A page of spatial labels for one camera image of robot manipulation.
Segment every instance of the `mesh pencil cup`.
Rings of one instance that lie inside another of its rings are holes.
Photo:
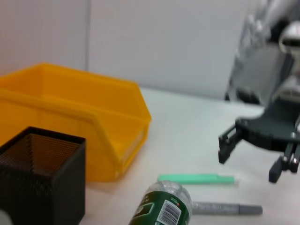
[[[78,225],[85,139],[29,127],[1,146],[0,210],[14,225]]]

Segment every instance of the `silver marker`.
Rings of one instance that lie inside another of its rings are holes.
[[[193,202],[193,215],[261,215],[261,206]]]

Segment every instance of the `storage bin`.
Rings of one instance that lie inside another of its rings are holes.
[[[1,146],[0,210],[14,225],[78,225],[85,139],[29,127]]]
[[[145,142],[138,85],[50,64],[0,77],[0,145],[28,126],[87,139],[87,181],[114,181]]]

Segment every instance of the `white table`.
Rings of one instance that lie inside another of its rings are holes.
[[[261,204],[259,217],[193,216],[190,225],[299,225],[300,174],[268,182],[278,153],[240,143],[225,165],[218,162],[218,135],[258,106],[142,89],[152,115],[149,136],[128,172],[116,183],[88,183],[80,225],[127,225],[149,185],[163,173],[226,173],[239,186],[185,185],[193,201]]]

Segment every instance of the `white background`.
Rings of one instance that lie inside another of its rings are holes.
[[[6,0],[0,7],[0,75],[46,61],[223,98],[253,2]]]
[[[0,75],[39,62],[85,69],[87,0],[2,0]]]
[[[248,0],[92,0],[89,69],[223,98]]]

